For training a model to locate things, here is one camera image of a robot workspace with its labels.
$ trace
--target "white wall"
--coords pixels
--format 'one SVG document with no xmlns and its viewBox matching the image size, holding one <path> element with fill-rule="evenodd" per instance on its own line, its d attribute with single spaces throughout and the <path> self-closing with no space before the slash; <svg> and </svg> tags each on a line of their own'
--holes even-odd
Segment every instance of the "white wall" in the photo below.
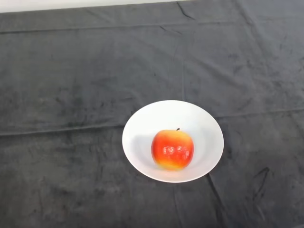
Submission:
<svg viewBox="0 0 304 228">
<path fill-rule="evenodd" d="M 110 6 L 175 0 L 0 0 L 1 12 Z"/>
</svg>

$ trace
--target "tablecloth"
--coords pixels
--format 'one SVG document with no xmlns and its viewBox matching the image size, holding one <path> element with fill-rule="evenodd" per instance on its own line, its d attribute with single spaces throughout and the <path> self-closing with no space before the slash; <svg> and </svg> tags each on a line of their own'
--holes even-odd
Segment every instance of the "tablecloth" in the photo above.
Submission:
<svg viewBox="0 0 304 228">
<path fill-rule="evenodd" d="M 303 38 L 302 0 L 0 14 L 0 227 L 304 227 Z M 224 134 L 191 182 L 123 152 L 128 118 L 168 99 Z"/>
</svg>

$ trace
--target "white bowl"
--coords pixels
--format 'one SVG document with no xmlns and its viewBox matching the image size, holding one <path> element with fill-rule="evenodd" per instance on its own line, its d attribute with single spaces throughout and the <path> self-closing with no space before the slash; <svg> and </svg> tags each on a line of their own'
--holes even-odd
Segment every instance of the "white bowl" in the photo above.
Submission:
<svg viewBox="0 0 304 228">
<path fill-rule="evenodd" d="M 178 128 L 192 137 L 193 158 L 181 171 L 164 170 L 152 158 L 152 140 L 161 130 Z M 204 109 L 184 101 L 149 104 L 134 113 L 123 130 L 123 150 L 129 162 L 158 181 L 178 183 L 202 177 L 216 166 L 223 149 L 223 133 L 216 120 Z"/>
</svg>

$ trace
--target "gray fabric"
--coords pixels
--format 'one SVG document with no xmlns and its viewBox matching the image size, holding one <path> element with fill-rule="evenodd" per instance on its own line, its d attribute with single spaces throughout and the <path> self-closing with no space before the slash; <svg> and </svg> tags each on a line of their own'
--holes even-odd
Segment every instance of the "gray fabric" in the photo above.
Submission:
<svg viewBox="0 0 304 228">
<path fill-rule="evenodd" d="M 304 225 L 304 2 L 204 0 L 0 14 L 0 227 Z M 149 103 L 197 104 L 225 149 L 161 183 L 127 161 Z"/>
</svg>

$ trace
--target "red apple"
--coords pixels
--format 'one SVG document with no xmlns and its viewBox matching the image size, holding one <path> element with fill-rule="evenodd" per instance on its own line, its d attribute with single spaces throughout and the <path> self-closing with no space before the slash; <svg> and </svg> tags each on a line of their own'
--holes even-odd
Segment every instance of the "red apple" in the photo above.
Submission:
<svg viewBox="0 0 304 228">
<path fill-rule="evenodd" d="M 193 141 L 191 137 L 178 130 L 158 132 L 152 142 L 152 157 L 156 164 L 165 169 L 181 170 L 193 157 Z"/>
</svg>

